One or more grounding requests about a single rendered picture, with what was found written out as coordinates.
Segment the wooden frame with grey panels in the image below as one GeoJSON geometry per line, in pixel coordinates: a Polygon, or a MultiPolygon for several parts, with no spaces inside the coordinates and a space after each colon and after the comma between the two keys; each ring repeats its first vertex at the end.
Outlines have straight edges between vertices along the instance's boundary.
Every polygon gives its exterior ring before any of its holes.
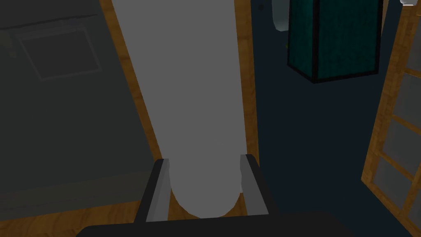
{"type": "Polygon", "coordinates": [[[402,11],[361,180],[421,237],[421,0],[402,11]]]}

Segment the teal cabinet with black frame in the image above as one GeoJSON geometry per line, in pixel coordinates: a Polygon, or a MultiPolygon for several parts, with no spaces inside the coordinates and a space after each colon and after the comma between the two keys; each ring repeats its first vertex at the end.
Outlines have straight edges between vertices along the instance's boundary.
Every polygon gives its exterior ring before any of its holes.
{"type": "Polygon", "coordinates": [[[310,82],[377,74],[383,0],[290,0],[287,65],[310,82]]]}

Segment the grey wood-framed cupboard door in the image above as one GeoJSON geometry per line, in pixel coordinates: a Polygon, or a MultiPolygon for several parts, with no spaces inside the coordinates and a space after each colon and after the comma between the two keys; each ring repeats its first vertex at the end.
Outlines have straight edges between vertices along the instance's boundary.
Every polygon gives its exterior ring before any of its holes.
{"type": "MultiPolygon", "coordinates": [[[[251,0],[234,0],[258,154],[251,0]]],[[[0,237],[134,224],[161,155],[112,0],[0,0],[0,237]]],[[[171,188],[169,219],[201,220],[171,188]]]]}

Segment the grey rounded bar handle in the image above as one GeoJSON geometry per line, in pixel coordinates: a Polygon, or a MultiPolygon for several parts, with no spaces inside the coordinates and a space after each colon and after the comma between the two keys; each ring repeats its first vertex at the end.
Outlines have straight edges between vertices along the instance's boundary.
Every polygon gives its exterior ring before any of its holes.
{"type": "Polygon", "coordinates": [[[234,0],[112,0],[179,205],[221,217],[247,151],[234,0]]]}

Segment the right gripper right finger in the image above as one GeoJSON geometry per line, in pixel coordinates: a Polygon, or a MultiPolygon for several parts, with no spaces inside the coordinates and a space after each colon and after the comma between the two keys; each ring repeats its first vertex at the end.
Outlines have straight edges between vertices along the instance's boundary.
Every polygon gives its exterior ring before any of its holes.
{"type": "Polygon", "coordinates": [[[240,158],[241,189],[249,216],[277,215],[277,206],[271,196],[256,158],[243,154],[240,158]]]}

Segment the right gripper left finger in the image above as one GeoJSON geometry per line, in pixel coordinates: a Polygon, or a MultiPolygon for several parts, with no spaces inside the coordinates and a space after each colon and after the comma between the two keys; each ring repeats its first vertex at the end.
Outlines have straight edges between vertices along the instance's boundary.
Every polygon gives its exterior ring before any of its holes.
{"type": "Polygon", "coordinates": [[[170,197],[169,159],[158,159],[154,163],[134,223],[167,221],[170,197]]]}

